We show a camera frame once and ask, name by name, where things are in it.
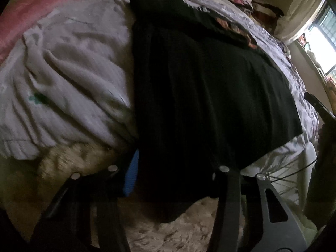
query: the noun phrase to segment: fur rug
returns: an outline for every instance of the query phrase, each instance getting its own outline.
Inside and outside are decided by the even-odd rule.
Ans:
[[[114,150],[78,143],[54,147],[36,161],[3,161],[0,165],[3,207],[28,241],[41,212],[72,173],[95,173],[111,165],[116,157]],[[145,215],[148,205],[142,203],[137,194],[118,201],[130,248],[137,252],[206,251],[217,203],[216,199],[204,198],[175,221],[160,224]],[[240,239],[244,224],[241,216]],[[92,240],[98,246],[95,230]]]

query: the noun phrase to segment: metal screw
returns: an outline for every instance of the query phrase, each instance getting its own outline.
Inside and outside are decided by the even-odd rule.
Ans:
[[[71,175],[71,179],[73,179],[73,180],[77,180],[77,179],[79,179],[79,178],[80,178],[80,176],[81,176],[81,174],[80,174],[80,173],[78,173],[78,172],[75,172],[75,173],[73,173],[73,174]]]
[[[230,168],[227,167],[227,166],[220,166],[220,167],[219,167],[219,170],[222,171],[222,172],[229,172],[229,171],[230,171]]]
[[[118,170],[118,166],[116,165],[111,165],[107,168],[110,172],[114,172]]]
[[[255,176],[261,181],[266,180],[266,176],[263,175],[262,173],[257,173]]]

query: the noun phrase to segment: pink fabric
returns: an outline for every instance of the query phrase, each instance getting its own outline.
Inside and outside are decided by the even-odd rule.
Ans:
[[[66,1],[69,0],[19,0],[9,5],[0,16],[0,64],[23,32]]]

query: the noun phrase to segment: white cloth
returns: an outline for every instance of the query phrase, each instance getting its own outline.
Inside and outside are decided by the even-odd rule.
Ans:
[[[104,142],[118,150],[132,142],[136,136],[131,54],[134,16],[128,1],[72,1],[25,32],[0,70],[1,154],[32,159],[57,143]],[[293,161],[315,138],[318,127],[317,114],[303,97],[305,87],[296,69],[275,39],[228,0],[185,1],[241,23],[284,73],[303,133],[253,166],[257,172],[267,172]],[[34,92],[47,96],[55,106],[32,105],[29,97]],[[14,137],[22,133],[24,144]]]
[[[325,0],[293,0],[285,16],[278,20],[274,35],[289,45],[313,23]]]

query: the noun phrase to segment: black cable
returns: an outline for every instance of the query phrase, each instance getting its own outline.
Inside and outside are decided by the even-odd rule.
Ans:
[[[296,171],[296,172],[294,172],[294,173],[291,173],[291,174],[289,174],[289,175],[287,175],[287,176],[285,176],[285,177],[278,178],[277,180],[271,181],[271,183],[274,183],[274,182],[279,181],[279,180],[283,180],[283,179],[285,179],[285,178],[287,178],[287,177],[290,177],[290,176],[292,176],[292,175],[294,175],[294,174],[297,174],[297,173],[299,173],[300,171],[303,171],[303,170],[305,170],[306,168],[308,168],[309,166],[311,166],[312,164],[314,164],[316,161],[317,161],[317,158],[316,158],[313,162],[311,162],[309,165],[305,166],[304,168],[302,168],[302,169],[300,169],[300,170],[298,170],[298,171]]]

